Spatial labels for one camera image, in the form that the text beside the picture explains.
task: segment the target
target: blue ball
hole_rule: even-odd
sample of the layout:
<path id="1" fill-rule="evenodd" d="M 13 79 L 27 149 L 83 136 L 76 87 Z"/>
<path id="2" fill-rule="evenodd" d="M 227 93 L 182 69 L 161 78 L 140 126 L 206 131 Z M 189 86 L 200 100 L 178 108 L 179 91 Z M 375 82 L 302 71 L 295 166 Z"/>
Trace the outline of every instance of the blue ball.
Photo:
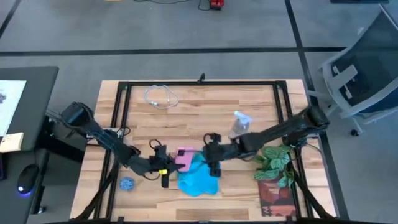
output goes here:
<path id="1" fill-rule="evenodd" d="M 120 189 L 121 190 L 132 190 L 134 188 L 134 179 L 131 177 L 123 177 L 120 180 Z"/>

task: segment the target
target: red object on floor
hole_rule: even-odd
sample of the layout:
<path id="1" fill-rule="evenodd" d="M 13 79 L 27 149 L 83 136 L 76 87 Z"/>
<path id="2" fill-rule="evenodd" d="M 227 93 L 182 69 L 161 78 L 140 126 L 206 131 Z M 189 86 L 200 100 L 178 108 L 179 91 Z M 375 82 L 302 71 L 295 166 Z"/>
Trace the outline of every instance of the red object on floor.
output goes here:
<path id="1" fill-rule="evenodd" d="M 224 6 L 224 0 L 210 0 L 210 9 L 220 10 Z"/>

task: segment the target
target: potted plant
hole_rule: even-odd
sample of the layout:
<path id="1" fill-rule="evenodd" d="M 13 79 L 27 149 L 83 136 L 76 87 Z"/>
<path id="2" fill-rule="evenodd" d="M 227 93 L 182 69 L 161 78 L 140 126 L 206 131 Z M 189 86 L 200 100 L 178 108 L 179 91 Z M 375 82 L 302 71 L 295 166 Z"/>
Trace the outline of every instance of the potted plant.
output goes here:
<path id="1" fill-rule="evenodd" d="M 291 186 L 294 182 L 294 174 L 287 170 L 290 162 L 289 146 L 264 146 L 261 153 L 256 155 L 254 161 L 261 164 L 261 168 L 254 173 L 256 180 L 273 180 L 280 177 L 278 187 Z"/>

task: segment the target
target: black desk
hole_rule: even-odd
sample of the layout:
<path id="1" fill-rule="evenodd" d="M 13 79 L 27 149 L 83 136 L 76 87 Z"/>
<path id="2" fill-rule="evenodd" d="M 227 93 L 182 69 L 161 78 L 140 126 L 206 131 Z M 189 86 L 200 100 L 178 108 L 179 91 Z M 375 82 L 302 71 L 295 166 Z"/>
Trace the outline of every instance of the black desk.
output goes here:
<path id="1" fill-rule="evenodd" d="M 23 151 L 3 155 L 7 172 L 7 179 L 0 181 L 0 222 L 3 224 L 25 223 L 30 213 L 38 186 L 30 195 L 23 197 L 17 192 L 17 179 L 25 166 L 34 163 L 33 149 L 44 122 L 57 73 L 57 67 L 0 68 L 0 80 L 27 80 L 8 130 L 8 133 L 24 133 Z M 39 166 L 45 166 L 48 152 L 36 150 L 36 159 Z"/>

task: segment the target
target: wooden board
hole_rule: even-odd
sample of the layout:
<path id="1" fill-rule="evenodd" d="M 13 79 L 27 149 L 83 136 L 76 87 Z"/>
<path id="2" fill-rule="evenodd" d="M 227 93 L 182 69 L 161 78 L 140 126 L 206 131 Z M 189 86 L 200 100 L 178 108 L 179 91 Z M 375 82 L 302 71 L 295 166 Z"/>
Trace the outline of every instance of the wooden board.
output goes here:
<path id="1" fill-rule="evenodd" d="M 101 86 L 95 119 L 104 128 L 111 123 L 117 84 L 118 81 L 103 81 Z M 303 83 L 301 80 L 287 80 L 287 84 L 292 109 L 297 113 L 307 106 Z M 227 143 L 235 110 L 254 118 L 250 131 L 261 131 L 278 123 L 270 86 L 173 86 L 172 90 L 180 98 L 180 103 L 167 110 L 159 110 L 144 101 L 146 88 L 136 86 L 132 90 L 127 119 L 131 133 L 124 140 L 126 144 L 138 147 L 144 157 L 154 153 L 148 145 L 150 139 L 166 144 L 169 152 L 184 146 L 201 149 L 202 137 L 207 132 L 220 133 L 223 142 Z M 149 98 L 165 103 L 164 90 L 150 92 Z M 280 139 L 268 145 L 278 144 Z M 102 148 L 86 148 L 71 218 L 80 214 L 98 189 L 103 157 Z M 302 157 L 310 190 L 326 210 L 334 214 L 320 153 L 306 147 Z M 132 192 L 116 191 L 112 219 L 124 216 L 128 221 L 284 220 L 284 217 L 261 216 L 258 186 L 252 177 L 257 164 L 231 160 L 222 162 L 221 167 L 223 175 L 218 194 L 195 198 L 178 189 L 175 174 L 170 177 L 170 188 L 163 189 L 160 180 L 151 182 L 122 168 L 119 179 L 133 177 L 136 188 Z M 106 206 L 106 199 L 104 197 L 103 207 Z"/>

